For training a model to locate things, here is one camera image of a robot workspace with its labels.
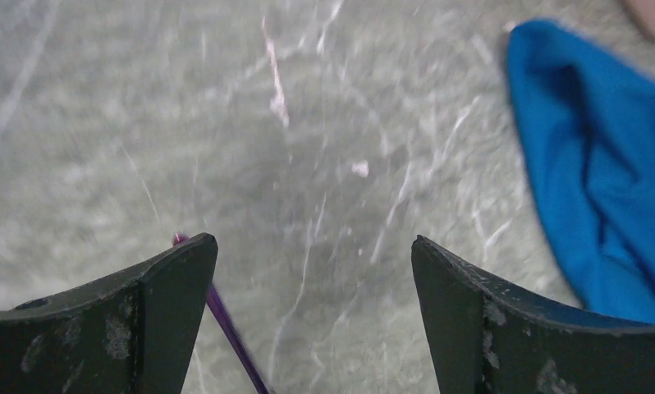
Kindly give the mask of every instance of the blue cloth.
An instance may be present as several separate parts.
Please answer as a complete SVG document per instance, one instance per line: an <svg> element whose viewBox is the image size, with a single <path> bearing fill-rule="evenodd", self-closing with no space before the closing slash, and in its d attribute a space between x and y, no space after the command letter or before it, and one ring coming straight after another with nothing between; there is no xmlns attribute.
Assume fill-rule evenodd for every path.
<svg viewBox="0 0 655 394"><path fill-rule="evenodd" d="M547 239L586 309L655 323L655 83L551 21L506 71Z"/></svg>

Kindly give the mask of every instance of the scuffed black plastic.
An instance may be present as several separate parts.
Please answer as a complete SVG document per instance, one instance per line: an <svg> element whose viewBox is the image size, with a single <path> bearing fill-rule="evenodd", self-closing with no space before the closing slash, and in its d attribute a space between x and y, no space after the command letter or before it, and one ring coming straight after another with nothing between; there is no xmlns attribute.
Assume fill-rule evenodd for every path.
<svg viewBox="0 0 655 394"><path fill-rule="evenodd" d="M412 268L441 393L655 393L655 326L559 304L422 236Z"/></svg>
<svg viewBox="0 0 655 394"><path fill-rule="evenodd" d="M153 259L0 311L0 393L179 394L218 246Z"/></svg>

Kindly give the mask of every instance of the blue towel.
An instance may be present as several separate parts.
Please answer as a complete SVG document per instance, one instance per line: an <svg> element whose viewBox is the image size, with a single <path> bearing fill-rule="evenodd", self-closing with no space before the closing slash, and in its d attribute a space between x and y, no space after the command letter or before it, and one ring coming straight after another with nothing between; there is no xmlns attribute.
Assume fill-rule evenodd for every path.
<svg viewBox="0 0 655 394"><path fill-rule="evenodd" d="M562 272L586 309L655 323L655 82L550 21L511 32L506 71Z"/></svg>

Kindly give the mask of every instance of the white scratch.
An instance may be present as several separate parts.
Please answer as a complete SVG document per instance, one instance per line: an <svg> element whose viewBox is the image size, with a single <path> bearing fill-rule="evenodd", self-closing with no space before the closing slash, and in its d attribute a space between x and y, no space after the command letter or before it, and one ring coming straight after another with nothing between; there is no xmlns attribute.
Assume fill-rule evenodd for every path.
<svg viewBox="0 0 655 394"><path fill-rule="evenodd" d="M136 168L136 164L134 163L134 159L131 158L130 153L127 152L127 148L125 148L124 144L121 144L122 150L125 152L125 155L127 155L127 159L130 161L130 165L132 167L132 170L134 170L134 174L139 178L141 181L141 185L144 187L144 191L146 192L146 196L149 197L149 202L151 203L151 209L153 209L153 215L156 217L156 223L159 225L161 224L161 218L158 216L158 210L156 209L156 204L153 203L153 198L151 198L151 192L149 192L149 187L146 185L146 182L144 181L144 178L139 174L139 170Z"/></svg>
<svg viewBox="0 0 655 394"><path fill-rule="evenodd" d="M318 372L315 373L313 379L310 381L308 392L313 392L313 387L315 386L316 383L318 383L318 380L320 380L320 377L323 376L323 372L325 371L325 364L323 364L323 362L318 357L318 352L316 352L314 349L315 345L316 343L314 342L313 346L311 346L310 358L313 360L315 364L318 365Z"/></svg>
<svg viewBox="0 0 655 394"><path fill-rule="evenodd" d="M386 345L386 342L383 342L381 344L382 351L383 351L383 388L387 392L388 391L388 345Z"/></svg>
<svg viewBox="0 0 655 394"><path fill-rule="evenodd" d="M501 236L504 233L504 231L506 231L509 228L512 220L513 219L509 219L506 222L504 222L501 226L499 226L499 228L492 235L490 235L489 238L487 238L487 240L484 242L484 247L488 248L489 246L496 244L497 239L499 238L499 236Z"/></svg>
<svg viewBox="0 0 655 394"><path fill-rule="evenodd" d="M267 33L267 27L265 26L265 18L262 20L262 31L264 35L265 45L267 46L267 55L269 55L269 62L272 66L272 74L274 75L274 90L276 92L275 96L272 98L272 101L269 103L269 107L282 121L284 127L289 126L289 112L286 110L286 100L284 97L284 88L282 88L282 80L279 77L279 65L277 64L277 54L274 50L274 41L269 37Z"/></svg>
<svg viewBox="0 0 655 394"><path fill-rule="evenodd" d="M328 193L324 193L323 194L323 205L320 207L320 213L318 214L318 221L316 221L316 223L315 223L315 231L314 231L313 237L318 237L318 232L320 231L320 225L323 224L323 216L325 214L325 203L327 201L328 201Z"/></svg>
<svg viewBox="0 0 655 394"><path fill-rule="evenodd" d="M479 209L475 208L476 203L473 203L473 212L470 214L470 216L473 217L474 225L475 225L475 231L478 233L480 238L486 239L487 237L484 235L484 229L482 228L482 222L480 222L479 218Z"/></svg>
<svg viewBox="0 0 655 394"><path fill-rule="evenodd" d="M467 119L470 116L470 113L472 112L474 105L477 104L478 101L479 101L479 96L475 96L475 98L473 98L473 101L470 104L466 105L458 112L458 117L456 118L456 122L453 124L451 133L448 134L446 141L443 143L443 150L441 151L436 150L434 152L432 158L432 164L429 166L427 171L424 172L424 179L426 180L426 182L429 182L432 179L435 171L441 168L441 166L446 162L446 159L448 158L448 154L450 153L449 151L451 150L453 140L456 138L460 126L462 126L465 119Z"/></svg>
<svg viewBox="0 0 655 394"><path fill-rule="evenodd" d="M325 134L325 98L323 94L323 78L321 77L320 79L320 100L322 103L322 114L323 114L323 133ZM325 154L325 149L328 147L328 141L330 139L328 138L327 135L323 136L323 145L320 147L320 153L318 153L317 158L315 159L315 164L313 165L313 169L317 170L318 165L320 164L320 161L323 159L323 155Z"/></svg>
<svg viewBox="0 0 655 394"><path fill-rule="evenodd" d="M199 39L199 46L202 47L202 63L207 61L207 34L202 30L201 37Z"/></svg>
<svg viewBox="0 0 655 394"><path fill-rule="evenodd" d="M339 2L333 3L332 10L330 11L330 16L323 23L323 28L321 29L320 37L318 38L318 43L315 45L315 52L319 55L323 55L325 53L325 35L328 32L328 27L337 19L337 16L340 14L340 10L342 9L342 4L344 4L344 2L345 0L340 0Z"/></svg>
<svg viewBox="0 0 655 394"><path fill-rule="evenodd" d="M411 170L412 170L412 160L407 162L407 168L405 169L405 177L402 180L402 185L400 186L400 190L398 190L397 192L397 198L395 200L395 203L393 203L390 212L388 212L385 226L383 226L381 228L381 232L378 233L378 238L376 239L376 245L373 247L373 253L371 254L371 259L369 260L371 264L376 263L376 261L378 260L378 255L381 252L383 237L386 234L386 230L390 227L392 219L395 217L395 211L397 207L400 205L400 203L402 203L403 200L405 200L405 194L407 193L410 185Z"/></svg>
<svg viewBox="0 0 655 394"><path fill-rule="evenodd" d="M11 120L14 112L16 112L16 109L18 108L18 103L21 101L23 91L33 79L33 74L35 73L35 68L38 65L38 60L44 53L44 46L47 43L49 35L54 29L55 23L57 23L57 11L59 9L60 2L62 2L62 0L52 0L49 3L49 9L47 10L47 15L44 18L43 26L35 36L33 47L30 49L30 54L25 59L23 67L21 68L21 73L18 74L16 81L13 83L11 92L8 94L2 103L2 106L0 107L0 139L3 133L6 132L8 122Z"/></svg>
<svg viewBox="0 0 655 394"><path fill-rule="evenodd" d="M299 52L299 50L299 47L288 48L286 50L280 49L280 51L277 53L277 59L285 60L288 57L294 55L294 53ZM204 92L205 98L215 99L217 97L223 97L227 103L231 102L231 98L240 89L243 83L258 75L268 64L270 64L270 58L269 55L265 54L255 63L245 68L241 73L237 74L234 79L225 82L223 87L223 91L225 92L224 95L220 94L221 89L210 87Z"/></svg>
<svg viewBox="0 0 655 394"><path fill-rule="evenodd" d="M279 347L279 340L282 339L282 333L284 332L286 323L289 321L291 317L294 316L294 313L296 312L296 308L299 307L301 298L303 298L304 296L306 273L308 272L308 263L310 261L310 250L313 247L313 236L311 235L311 230L313 230L312 218L309 220L308 227L306 228L305 256L304 256L303 272L301 273L301 284L299 285L299 293L296 295L296 300L294 301L294 304L291 306L291 308L289 308L289 310L284 314L284 316L282 316L282 320L280 321L279 327L277 327L277 332L274 334L274 339L272 340L272 348L269 351L268 376L269 376L270 386L273 383L274 359L276 358L277 348Z"/></svg>
<svg viewBox="0 0 655 394"><path fill-rule="evenodd" d="M346 89L346 92L356 101L357 105L359 105L360 107L362 107L364 110L368 112L369 121L378 129L378 134L381 138L379 144L380 151L381 151L381 155L385 157L390 151L391 146L387 134L383 132L384 127L383 127L383 123L381 122L382 119L381 114L378 111L376 111L371 106L371 104L369 104L369 101L367 100L366 96L363 93L361 93L361 91L359 91L352 83L351 79L347 75L346 66L336 67L336 74L337 74L337 78L342 83L342 87Z"/></svg>
<svg viewBox="0 0 655 394"><path fill-rule="evenodd" d="M479 34L474 34L470 41L472 41L473 47L484 61L484 64L489 66L494 63L494 56L492 55L492 51L489 50L489 47L484 42L482 37L479 36Z"/></svg>
<svg viewBox="0 0 655 394"><path fill-rule="evenodd" d="M204 375L202 374L202 362L199 361L199 355L197 354L197 346L192 348L192 355L195 357L195 364L197 364L197 375L199 376L199 388L202 390L202 394L208 394L206 386L204 385Z"/></svg>
<svg viewBox="0 0 655 394"><path fill-rule="evenodd" d="M347 303L347 305L345 305L344 309L342 309L339 316L337 316L337 318L335 319L335 322L332 324L332 327L330 327L330 331L327 332L327 335L325 335L325 337L320 342L317 342L319 345L322 345L323 343L325 343L325 341L327 341L328 339L330 339L332 337L332 334L335 332L338 325L340 325L342 323L347 323L347 316L349 315L351 310L354 308L356 300L357 300L357 298L359 298L361 285L363 285L363 284L364 284L363 282L358 282L356 284L356 293L354 294L353 297L351 297L351 300Z"/></svg>
<svg viewBox="0 0 655 394"><path fill-rule="evenodd" d="M195 152L195 168L192 170L192 191L197 189L197 176L199 175L199 153Z"/></svg>

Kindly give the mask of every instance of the purple stick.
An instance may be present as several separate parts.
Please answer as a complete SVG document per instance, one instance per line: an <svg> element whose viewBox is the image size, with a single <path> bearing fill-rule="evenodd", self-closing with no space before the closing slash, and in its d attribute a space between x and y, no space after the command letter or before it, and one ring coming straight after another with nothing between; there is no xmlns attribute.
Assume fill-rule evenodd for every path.
<svg viewBox="0 0 655 394"><path fill-rule="evenodd" d="M188 239L187 236L176 233L173 237L173 246L185 242ZM221 298L219 298L217 289L214 287L213 283L209 287L209 293L207 294L207 306L209 307L209 310L212 311L214 318L216 318L223 333L231 343L231 347L233 347L233 350L236 352L240 363L243 364L243 368L245 368L248 377L250 377L250 381L253 383L253 386L255 386L255 390L258 394L273 394L274 391L268 390L267 386L264 384L264 380L262 379L262 376L260 376L259 370L253 362L253 358L243 345L243 341L240 339L240 334L233 325L231 316L229 316L226 308L223 306Z"/></svg>

